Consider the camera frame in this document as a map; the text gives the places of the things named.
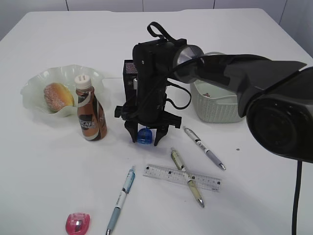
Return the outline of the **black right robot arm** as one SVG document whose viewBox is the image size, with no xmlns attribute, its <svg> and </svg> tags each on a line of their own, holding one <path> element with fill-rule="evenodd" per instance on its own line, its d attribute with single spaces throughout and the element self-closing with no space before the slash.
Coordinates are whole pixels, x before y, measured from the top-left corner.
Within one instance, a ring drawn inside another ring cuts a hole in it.
<svg viewBox="0 0 313 235">
<path fill-rule="evenodd" d="M 201 80 L 233 92 L 238 115 L 267 151 L 285 158 L 313 161 L 313 70 L 298 61 L 273 61 L 262 56 L 204 55 L 185 39 L 164 38 L 133 48 L 137 88 L 115 117 L 125 121 L 133 140 L 139 124 L 156 129 L 156 141 L 181 117 L 165 111 L 169 80 Z"/>
</svg>

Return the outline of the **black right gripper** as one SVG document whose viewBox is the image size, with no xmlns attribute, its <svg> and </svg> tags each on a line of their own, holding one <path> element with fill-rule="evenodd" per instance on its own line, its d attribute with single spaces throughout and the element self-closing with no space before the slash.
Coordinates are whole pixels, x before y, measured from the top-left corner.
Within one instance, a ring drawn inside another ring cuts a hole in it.
<svg viewBox="0 0 313 235">
<path fill-rule="evenodd" d="M 133 143 L 137 142 L 138 123 L 156 128 L 154 146 L 167 135 L 169 125 L 180 128 L 181 117 L 164 111 L 167 79 L 174 77 L 174 59 L 180 49 L 187 45 L 186 39 L 175 43 L 158 39 L 139 43 L 133 48 L 133 63 L 137 70 L 136 103 L 130 99 L 117 106 L 114 116 L 125 120 L 125 128 Z"/>
</svg>

